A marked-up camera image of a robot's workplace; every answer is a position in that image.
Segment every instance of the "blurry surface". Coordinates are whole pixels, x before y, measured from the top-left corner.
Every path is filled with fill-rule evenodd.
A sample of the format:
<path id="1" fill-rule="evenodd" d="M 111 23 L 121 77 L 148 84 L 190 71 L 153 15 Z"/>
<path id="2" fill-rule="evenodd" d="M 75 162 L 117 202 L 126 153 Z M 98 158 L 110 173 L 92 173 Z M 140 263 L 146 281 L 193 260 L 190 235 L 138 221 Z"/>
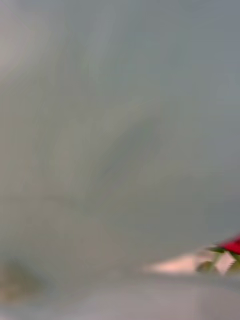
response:
<path id="1" fill-rule="evenodd" d="M 0 2 L 0 257 L 80 301 L 239 232 L 239 10 Z"/>

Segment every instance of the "red object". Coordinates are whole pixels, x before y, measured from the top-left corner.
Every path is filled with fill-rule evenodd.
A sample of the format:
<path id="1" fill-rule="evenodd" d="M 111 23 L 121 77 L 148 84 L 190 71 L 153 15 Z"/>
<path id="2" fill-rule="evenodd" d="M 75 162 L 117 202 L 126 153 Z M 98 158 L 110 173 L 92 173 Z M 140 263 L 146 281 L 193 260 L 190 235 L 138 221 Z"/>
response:
<path id="1" fill-rule="evenodd" d="M 218 245 L 218 247 L 230 251 L 236 255 L 240 255 L 240 236 L 232 239 L 229 242 L 224 242 Z"/>

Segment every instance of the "gray fabric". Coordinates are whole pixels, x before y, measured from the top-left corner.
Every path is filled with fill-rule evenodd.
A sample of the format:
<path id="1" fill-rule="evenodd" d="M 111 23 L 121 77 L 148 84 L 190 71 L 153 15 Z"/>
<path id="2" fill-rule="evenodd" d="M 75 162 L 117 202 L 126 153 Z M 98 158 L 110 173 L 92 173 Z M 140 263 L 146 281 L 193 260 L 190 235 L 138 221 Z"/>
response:
<path id="1" fill-rule="evenodd" d="M 0 2 L 0 256 L 85 295 L 239 231 L 239 7 Z"/>

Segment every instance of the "red flower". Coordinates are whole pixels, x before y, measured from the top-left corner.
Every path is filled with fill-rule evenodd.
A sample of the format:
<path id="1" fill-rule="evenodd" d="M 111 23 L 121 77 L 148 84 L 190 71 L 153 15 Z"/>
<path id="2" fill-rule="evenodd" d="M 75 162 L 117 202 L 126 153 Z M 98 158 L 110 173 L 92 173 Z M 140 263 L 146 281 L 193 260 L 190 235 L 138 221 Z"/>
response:
<path id="1" fill-rule="evenodd" d="M 232 239 L 231 241 L 221 243 L 218 245 L 218 247 L 230 251 L 236 255 L 240 255 L 240 236 Z"/>

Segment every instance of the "gray cloth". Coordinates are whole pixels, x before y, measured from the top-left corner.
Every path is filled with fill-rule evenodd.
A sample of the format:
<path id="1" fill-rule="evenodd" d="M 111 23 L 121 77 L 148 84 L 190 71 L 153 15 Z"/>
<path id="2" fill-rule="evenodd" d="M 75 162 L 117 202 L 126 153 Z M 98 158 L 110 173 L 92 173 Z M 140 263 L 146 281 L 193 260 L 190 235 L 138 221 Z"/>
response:
<path id="1" fill-rule="evenodd" d="M 0 256 L 82 297 L 239 231 L 239 9 L 0 2 Z"/>

